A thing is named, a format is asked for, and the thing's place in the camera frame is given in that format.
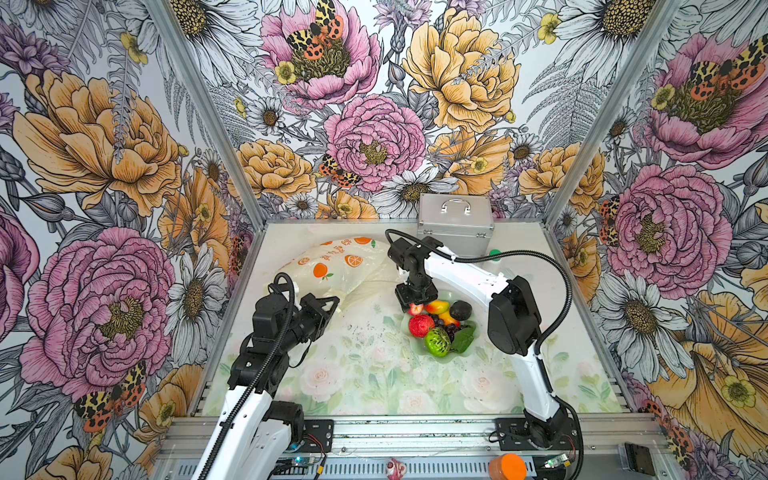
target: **butterfly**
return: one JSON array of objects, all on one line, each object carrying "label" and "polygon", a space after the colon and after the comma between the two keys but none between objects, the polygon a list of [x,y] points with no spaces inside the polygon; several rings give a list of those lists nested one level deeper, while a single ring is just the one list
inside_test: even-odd
[{"label": "butterfly", "polygon": [[331,181],[341,188],[354,187],[362,180],[358,174],[344,171],[339,166],[339,162],[328,154],[323,155],[317,170],[326,177],[330,177]]},{"label": "butterfly", "polygon": [[603,227],[600,229],[600,241],[609,247],[619,246],[619,233],[616,231],[616,214],[619,211],[619,196],[614,195],[603,202],[600,215],[603,217]]},{"label": "butterfly", "polygon": [[74,403],[74,411],[85,420],[83,430],[97,433],[107,427],[112,416],[136,406],[147,391],[147,364],[139,362],[111,391],[91,392]]},{"label": "butterfly", "polygon": [[645,400],[640,406],[640,411],[654,415],[654,419],[661,425],[662,433],[667,437],[667,442],[670,443],[670,449],[675,455],[677,463],[684,468],[689,467],[690,456],[694,453],[694,444],[690,440],[688,432],[677,421],[673,421],[669,415],[665,415],[661,406],[653,400]]},{"label": "butterfly", "polygon": [[739,56],[726,60],[722,65],[714,61],[697,61],[690,67],[690,81],[694,86],[690,96],[697,101],[705,101],[718,93],[725,95],[730,89],[741,91],[754,84],[766,66],[763,60],[768,58],[768,34],[753,41]]},{"label": "butterfly", "polygon": [[344,21],[336,14],[333,0],[319,0],[316,6],[315,21],[309,30],[299,30],[288,35],[288,45],[303,54],[307,60],[320,60],[326,48],[333,46],[332,40],[341,38]]}]

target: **black mounting plate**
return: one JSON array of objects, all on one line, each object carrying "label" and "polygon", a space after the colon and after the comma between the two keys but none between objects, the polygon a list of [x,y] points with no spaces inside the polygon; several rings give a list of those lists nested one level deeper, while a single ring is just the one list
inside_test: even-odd
[{"label": "black mounting plate", "polygon": [[[307,420],[304,419],[304,434],[309,433],[323,443],[323,449],[330,453],[333,446],[333,420]],[[298,452],[320,453],[320,445],[304,439]]]},{"label": "black mounting plate", "polygon": [[[569,435],[571,437],[571,440],[569,441],[566,435],[560,434],[560,436],[555,439],[554,444],[550,448],[550,450],[565,450],[566,452],[570,452],[573,449],[578,450],[578,439],[576,438],[576,429],[573,426],[573,419],[567,419],[566,420],[566,432],[571,432]],[[515,439],[512,435],[509,435],[513,432],[525,432],[526,431],[526,421],[523,417],[518,418],[499,418],[495,420],[496,423],[496,432],[498,432],[498,446],[502,450],[502,452],[515,452],[515,451],[531,451],[531,450],[541,450],[533,444],[531,444],[527,440],[520,440]]]}]

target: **orange fruit print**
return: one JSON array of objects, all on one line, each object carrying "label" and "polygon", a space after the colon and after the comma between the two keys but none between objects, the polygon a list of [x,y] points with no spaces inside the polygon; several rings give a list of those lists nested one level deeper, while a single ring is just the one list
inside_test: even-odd
[{"label": "orange fruit print", "polygon": [[362,264],[362,257],[358,257],[357,255],[347,255],[344,257],[344,261],[346,261],[347,265],[354,268]]},{"label": "orange fruit print", "polygon": [[328,267],[324,263],[318,263],[315,265],[315,270],[313,270],[313,273],[315,274],[315,278],[322,278],[323,280],[328,280],[331,276],[333,276],[333,273],[328,273]]}]

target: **pink peony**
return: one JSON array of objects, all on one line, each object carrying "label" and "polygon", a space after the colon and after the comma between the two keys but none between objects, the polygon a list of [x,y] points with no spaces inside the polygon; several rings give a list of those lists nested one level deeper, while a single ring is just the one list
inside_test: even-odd
[{"label": "pink peony", "polygon": [[144,360],[151,374],[170,350],[163,330],[174,268],[136,230],[113,227],[55,253],[29,290],[37,336],[22,351],[22,378],[78,399],[109,390]]},{"label": "pink peony", "polygon": [[608,248],[616,274],[629,270],[659,286],[661,296],[696,293],[723,263],[733,236],[715,180],[692,165],[648,165],[619,197],[618,247]]},{"label": "pink peony", "polygon": [[381,183],[424,161],[422,122],[410,108],[380,95],[358,97],[326,123],[328,154],[339,166],[362,178],[361,190],[376,192]]},{"label": "pink peony", "polygon": [[[722,65],[748,45],[732,47],[731,41],[718,45],[715,35],[706,39],[696,34],[667,64],[668,71],[657,76],[654,109],[644,126],[645,141],[654,151],[714,170],[729,165],[768,134],[768,74],[742,91],[716,91],[705,101],[690,96],[690,69],[695,62]],[[668,100],[662,98],[671,93],[667,85],[674,88]]]},{"label": "pink peony", "polygon": [[24,284],[39,263],[38,246],[27,230],[0,211],[0,342],[16,324],[24,304]]},{"label": "pink peony", "polygon": [[[368,36],[354,8],[347,13],[341,2],[334,3],[336,15],[344,22],[342,47],[349,53],[349,65],[343,69],[342,75],[338,75],[339,69],[336,66],[334,74],[310,78],[309,81],[297,75],[295,81],[286,84],[296,103],[305,108],[319,109],[327,104],[344,103],[357,94],[370,91],[379,75],[381,48],[378,36]],[[281,61],[293,61],[293,49],[288,45],[286,37],[295,31],[308,30],[315,21],[315,12],[313,5],[308,14],[297,10],[295,15],[289,16],[285,11],[280,11],[280,16],[266,15],[262,19],[262,49],[267,53],[262,56],[264,66],[275,68]]]}]

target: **case lid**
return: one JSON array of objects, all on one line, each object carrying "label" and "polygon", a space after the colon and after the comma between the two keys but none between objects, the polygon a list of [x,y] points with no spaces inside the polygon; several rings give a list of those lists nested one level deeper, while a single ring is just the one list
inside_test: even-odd
[{"label": "case lid", "polygon": [[477,195],[422,194],[419,227],[435,233],[489,233],[493,228],[491,202]]}]

